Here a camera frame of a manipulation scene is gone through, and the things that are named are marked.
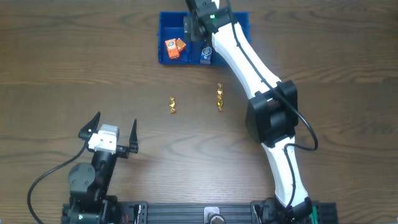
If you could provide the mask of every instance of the brown tabletop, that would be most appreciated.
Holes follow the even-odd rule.
[[[298,88],[317,152],[296,150],[313,200],[336,202],[341,223],[398,216],[397,1],[232,1],[249,11],[252,46]],[[248,100],[229,68],[158,63],[159,11],[184,0],[0,2],[0,219],[33,223],[31,183],[71,158],[97,111],[139,153],[119,159],[109,194],[148,202],[250,202],[273,196],[267,156],[246,131]],[[224,111],[216,106],[224,85]],[[169,96],[177,114],[171,115]],[[305,127],[297,142],[312,144]],[[91,161],[84,152],[77,162]],[[59,223],[72,165],[48,176],[32,202]]]

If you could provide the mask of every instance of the gold candy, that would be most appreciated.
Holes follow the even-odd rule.
[[[223,95],[224,95],[224,90],[223,90],[223,85],[221,83],[218,84],[218,90],[217,90],[217,106],[218,110],[222,111],[223,106],[224,106],[224,101],[223,101]]]
[[[174,96],[170,96],[170,104],[169,104],[169,107],[170,107],[170,112],[171,112],[171,114],[175,114],[175,112],[176,112],[177,110],[175,109]]]

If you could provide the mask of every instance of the wood grain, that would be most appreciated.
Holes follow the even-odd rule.
[[[250,12],[253,47],[276,75],[297,84],[300,110],[318,134],[317,152],[297,150],[311,198],[337,202],[341,223],[396,222],[397,1],[232,3]],[[121,200],[250,202],[274,194],[231,70],[158,63],[159,11],[179,10],[184,1],[0,2],[3,223],[34,222],[29,186],[77,153],[78,130],[97,111],[101,123],[121,128],[123,144],[138,119],[139,154],[118,161],[109,189]],[[311,144],[302,125],[297,141]],[[76,162],[90,158],[85,152]],[[70,167],[33,193],[45,223],[60,221]]]

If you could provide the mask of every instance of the blue box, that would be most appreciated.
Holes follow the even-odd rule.
[[[189,16],[189,12],[160,12],[159,17],[159,48],[158,56],[159,63],[164,65],[202,65],[200,63],[201,49],[204,42],[191,42],[188,43],[184,40],[184,24],[183,18]],[[234,12],[237,20],[242,26],[243,33],[248,42],[250,39],[250,25],[248,12]],[[187,49],[181,52],[181,56],[177,60],[169,59],[164,42],[170,39],[181,38],[186,44]],[[212,55],[212,65],[228,65],[226,61],[218,53]]]

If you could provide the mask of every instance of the wooden table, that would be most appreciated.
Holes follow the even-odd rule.
[[[315,128],[317,152],[296,150],[313,200],[337,202],[341,223],[396,222],[397,1],[235,0],[249,11],[252,45]],[[157,60],[159,11],[183,0],[0,2],[0,219],[33,223],[29,186],[71,158],[97,111],[140,151],[120,159],[109,189],[120,200],[250,202],[273,196],[264,150],[249,137],[247,99],[228,68]],[[224,112],[216,107],[224,84]],[[169,96],[177,114],[171,115]],[[305,127],[297,141],[312,144]],[[85,152],[76,162],[89,162]],[[35,211],[59,223],[69,165],[34,190]]]

